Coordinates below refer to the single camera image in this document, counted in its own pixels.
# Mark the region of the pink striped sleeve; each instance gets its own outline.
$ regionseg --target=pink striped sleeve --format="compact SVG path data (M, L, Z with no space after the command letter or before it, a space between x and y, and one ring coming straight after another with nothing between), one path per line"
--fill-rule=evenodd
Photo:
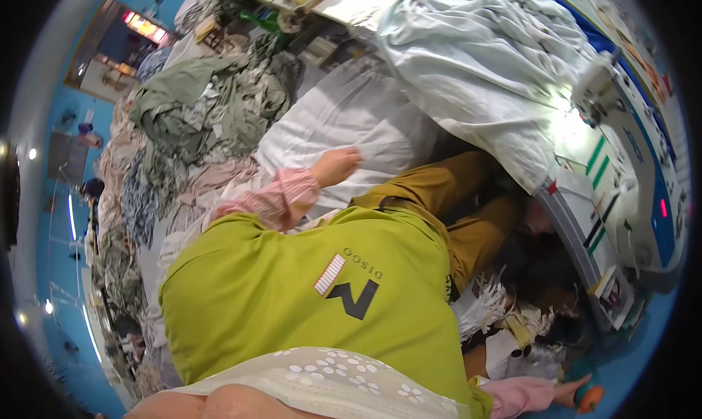
M490 419L512 419L527 411L546 410L553 402L553 385L543 378L509 378L481 389L494 400Z
M211 221L231 213L256 213L268 228L287 231L317 202L320 185L308 169L279 169L275 181L262 189L224 201Z

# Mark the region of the blue wall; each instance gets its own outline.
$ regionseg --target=blue wall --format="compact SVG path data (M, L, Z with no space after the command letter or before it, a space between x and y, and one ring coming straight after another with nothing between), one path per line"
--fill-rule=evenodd
M152 7L154 0L118 0L136 12L145 12ZM162 21L164 28L172 30L174 28L173 19L184 0L165 0L159 7L156 18ZM95 11L102 0L95 3ZM80 34L83 34L88 26L86 21ZM80 36L75 40L77 46ZM64 71L67 71L69 58L66 58ZM113 105L101 99L94 98L79 90L74 90L59 82L56 96L53 100L49 122L46 126L46 139L43 148L48 149L50 133L58 118L66 109L75 109L78 116L76 125L70 133L77 133L77 124L82 122L89 109L95 112L93 117L93 127L95 132L100 134L105 141L110 137L110 123L112 122ZM100 156L100 150L90 149L86 161L86 171L83 179L89 180L95 176L93 172L93 162ZM46 158L42 162L43 172L46 174L48 161ZM42 191L42 204L45 204L53 195L56 183L54 180L44 179ZM56 363L56 368L67 379L66 389L74 393L76 398L87 406L92 412L106 414L109 418L120 418L126 413L119 398L107 383L103 375L98 358L93 350L93 345L85 324L82 312L84 303L83 290L79 290L79 276L82 267L85 267L84 260L78 262L76 273L76 262L69 257L74 253L74 248L69 248L66 241L72 240L71 224L68 212L68 186L58 185L56 187L56 203L53 215L38 211L41 214L39 219L39 229L37 232L37 289L40 302L45 302L50 298L49 283L53 282L66 292L78 298L79 305L66 305L58 302L64 298L60 292L53 292L54 314L44 320L44 330L51 357L49 359ZM79 198L73 198L73 212L76 226L76 234L83 235L88 220L88 207L80 204ZM65 341L74 343L79 351L68 353L63 345Z

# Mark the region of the green tape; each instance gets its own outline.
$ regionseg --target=green tape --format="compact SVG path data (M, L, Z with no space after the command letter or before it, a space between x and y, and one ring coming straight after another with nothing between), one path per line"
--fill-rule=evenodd
M604 161L602 162L602 166L600 167L600 170L597 171L597 175L595 176L595 179L592 180L592 188L596 189L597 185L600 184L600 179L602 178L602 174L604 174L604 170L607 169L607 165L609 165L609 156L604 158Z
M588 255L592 256L592 253L595 251L595 248L597 248L598 245L600 245L600 241L602 240L602 237L604 236L604 224L602 225L602 230L600 230L600 233L597 234L597 238L590 244L590 248L588 248Z
M588 168L585 169L585 175L590 175L590 170L592 169L592 165L595 164L595 160L597 160L597 156L600 155L600 151L602 151L603 146L604 146L604 136L600 137L600 142L597 143L597 146L595 147L595 152L592 153L592 156L590 157L590 160L588 161Z

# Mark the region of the bright light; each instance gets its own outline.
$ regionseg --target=bright light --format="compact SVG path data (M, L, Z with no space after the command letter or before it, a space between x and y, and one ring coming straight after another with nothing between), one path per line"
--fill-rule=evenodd
M76 240L76 225L73 222L73 197L68 194L68 213L71 215L71 232L73 233L73 240Z
M88 327L88 333L90 334L90 341L93 342L93 349L95 349L95 355L98 356L98 361L102 362L102 358L100 357L100 353L98 352L98 345L95 344L95 337L93 337L93 330L90 327L90 321L88 320L88 311L86 310L85 305L83 305L83 318L86 320L86 326Z

